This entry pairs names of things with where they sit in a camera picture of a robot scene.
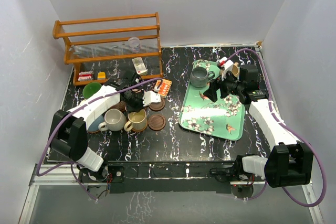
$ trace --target marble pattern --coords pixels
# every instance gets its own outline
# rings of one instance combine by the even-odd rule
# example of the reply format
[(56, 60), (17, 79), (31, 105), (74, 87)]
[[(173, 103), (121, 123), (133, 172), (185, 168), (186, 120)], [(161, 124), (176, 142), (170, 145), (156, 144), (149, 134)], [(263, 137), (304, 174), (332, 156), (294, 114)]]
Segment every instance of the marble pattern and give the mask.
[[(171, 90), (166, 98), (166, 105), (162, 111), (148, 110), (149, 116), (159, 113), (166, 118), (165, 128), (159, 132), (149, 127), (140, 133), (111, 132), (89, 133), (89, 146), (97, 154), (108, 161), (231, 161), (239, 154), (253, 153), (266, 157), (270, 153), (269, 144), (258, 124), (248, 112), (245, 112), (243, 136), (238, 141), (199, 134), (184, 130), (179, 125), (179, 114), (182, 107), (189, 75), (193, 62), (199, 59), (217, 60), (223, 56), (228, 57), (238, 47), (187, 47), (163, 48), (164, 78), (173, 81)], [(233, 62), (240, 64), (255, 64), (259, 69), (261, 78), (260, 88), (265, 88), (260, 65), (254, 55), (249, 52), (240, 53), (233, 58)], [(118, 78), (121, 71), (132, 66), (130, 61), (106, 61), (86, 64), (86, 69), (95, 72), (101, 70), (109, 78)], [(154, 84), (144, 87), (149, 90)], [(84, 99), (83, 87), (74, 87), (72, 78), (65, 96), (63, 109), (68, 110)], [(55, 151), (50, 151), (48, 161), (60, 162), (67, 158)]]

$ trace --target green tray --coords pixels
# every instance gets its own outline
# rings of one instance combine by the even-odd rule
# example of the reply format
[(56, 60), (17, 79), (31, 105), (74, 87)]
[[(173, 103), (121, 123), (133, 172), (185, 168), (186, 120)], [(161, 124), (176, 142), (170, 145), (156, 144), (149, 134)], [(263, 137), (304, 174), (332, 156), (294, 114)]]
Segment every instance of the green tray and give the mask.
[[(215, 62), (198, 60), (195, 67), (204, 67), (208, 71), (214, 71), (216, 78), (219, 76), (219, 68)], [(235, 95), (228, 95), (221, 99), (221, 93), (217, 90), (218, 100), (212, 102), (203, 92), (208, 86), (196, 88), (188, 85), (183, 106), (181, 108), (180, 126), (191, 131), (236, 141), (242, 137), (245, 107)]]

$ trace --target wooden shelf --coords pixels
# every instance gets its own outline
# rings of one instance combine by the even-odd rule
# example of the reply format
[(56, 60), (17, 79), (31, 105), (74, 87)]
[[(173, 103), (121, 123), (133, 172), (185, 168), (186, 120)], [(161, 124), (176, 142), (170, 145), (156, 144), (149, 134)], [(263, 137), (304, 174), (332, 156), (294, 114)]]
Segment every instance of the wooden shelf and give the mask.
[[(145, 24), (138, 26), (127, 25), (135, 23), (135, 21), (145, 20), (147, 18), (155, 19), (155, 24)], [(124, 27), (115, 27), (113, 22), (128, 22)], [(154, 35), (148, 35), (146, 31), (154, 31)], [(151, 79), (155, 77), (163, 77), (161, 63), (161, 44), (160, 44), (160, 21), (159, 14), (133, 15), (123, 17), (108, 17), (72, 21), (55, 21), (52, 35), (55, 39), (62, 38), (65, 43), (64, 63), (73, 64), (75, 69), (74, 85), (86, 85), (91, 82), (105, 83), (107, 80), (94, 81), (78, 81), (78, 74), (81, 63), (132, 59), (136, 57), (158, 57), (160, 62), (160, 74), (142, 76), (142, 79)], [(95, 36), (129, 32), (143, 32), (140, 39), (140, 52), (134, 54), (128, 45), (130, 37), (92, 39)], [(90, 36), (90, 40), (71, 41), (71, 37)]]

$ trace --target mug handle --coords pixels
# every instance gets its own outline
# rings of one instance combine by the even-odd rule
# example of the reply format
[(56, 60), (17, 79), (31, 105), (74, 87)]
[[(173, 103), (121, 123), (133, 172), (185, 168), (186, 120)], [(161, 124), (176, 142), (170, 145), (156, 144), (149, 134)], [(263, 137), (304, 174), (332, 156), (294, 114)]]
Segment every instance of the mug handle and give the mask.
[(215, 74), (214, 71), (208, 72), (208, 78), (209, 78), (209, 80), (212, 80), (215, 76), (216, 76), (216, 74)]
[(131, 121), (128, 121), (128, 122), (124, 125), (124, 130), (125, 130), (125, 131), (131, 131), (131, 129), (133, 129), (133, 125), (132, 125)]
[(107, 131), (106, 122), (100, 123), (100, 124), (98, 125), (98, 129), (99, 129), (100, 131)]

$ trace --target beige mug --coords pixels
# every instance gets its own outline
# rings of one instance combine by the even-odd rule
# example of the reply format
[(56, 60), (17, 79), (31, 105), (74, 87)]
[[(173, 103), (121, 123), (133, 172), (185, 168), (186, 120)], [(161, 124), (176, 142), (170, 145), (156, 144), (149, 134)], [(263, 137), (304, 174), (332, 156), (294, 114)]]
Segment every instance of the beige mug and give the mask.
[(139, 112), (131, 112), (128, 114), (128, 122), (124, 126), (125, 131), (135, 130), (141, 131), (144, 130), (148, 124), (147, 114), (144, 109)]
[(98, 129), (100, 131), (120, 131), (126, 124), (126, 117), (120, 110), (117, 109), (111, 109), (106, 112), (104, 120), (105, 122), (98, 125)]
[(239, 69), (239, 63), (234, 63), (233, 66), (232, 66), (232, 70), (231, 70), (231, 73), (237, 78), (239, 79), (239, 72), (240, 72), (240, 69)]

